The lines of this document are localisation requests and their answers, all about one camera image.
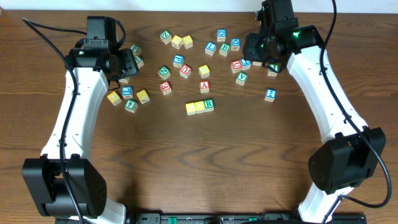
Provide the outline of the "green letter R block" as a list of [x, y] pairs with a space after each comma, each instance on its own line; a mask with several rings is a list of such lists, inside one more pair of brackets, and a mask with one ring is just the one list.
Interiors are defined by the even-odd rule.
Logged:
[[205, 112], [213, 111], [215, 108], [215, 104], [213, 99], [208, 99], [203, 101], [205, 104]]

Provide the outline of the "yellow letter C block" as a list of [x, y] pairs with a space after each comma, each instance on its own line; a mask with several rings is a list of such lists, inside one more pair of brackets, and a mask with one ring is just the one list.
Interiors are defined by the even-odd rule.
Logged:
[[193, 115], [197, 113], [196, 106], [194, 103], [187, 103], [185, 107], [188, 115]]

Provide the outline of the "yellow letter O block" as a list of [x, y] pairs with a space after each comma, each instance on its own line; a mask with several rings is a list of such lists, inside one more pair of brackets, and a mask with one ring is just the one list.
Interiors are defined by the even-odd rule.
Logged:
[[196, 109], [196, 114], [204, 113], [205, 112], [205, 103], [204, 103], [204, 101], [195, 102], [195, 109]]

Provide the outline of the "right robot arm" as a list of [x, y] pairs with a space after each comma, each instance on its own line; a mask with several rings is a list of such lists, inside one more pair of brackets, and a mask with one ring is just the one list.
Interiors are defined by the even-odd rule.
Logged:
[[263, 223], [365, 223], [364, 215], [337, 214], [351, 191], [373, 176], [387, 173], [381, 157], [386, 137], [370, 128], [349, 102], [330, 65], [315, 26], [300, 26], [292, 3], [266, 0], [256, 14], [258, 33], [246, 36], [243, 55], [274, 73], [294, 78], [316, 119], [322, 146], [308, 160], [312, 185], [289, 217], [263, 218]]

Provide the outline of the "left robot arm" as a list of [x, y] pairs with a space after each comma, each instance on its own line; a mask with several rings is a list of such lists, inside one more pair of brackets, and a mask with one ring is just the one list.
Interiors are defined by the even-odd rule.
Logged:
[[65, 93], [52, 134], [40, 157], [26, 159], [22, 176], [38, 212], [57, 223], [134, 222], [127, 206], [108, 197], [105, 179], [91, 162], [98, 111], [111, 82], [139, 68], [123, 26], [107, 16], [87, 18], [86, 31], [67, 55]]

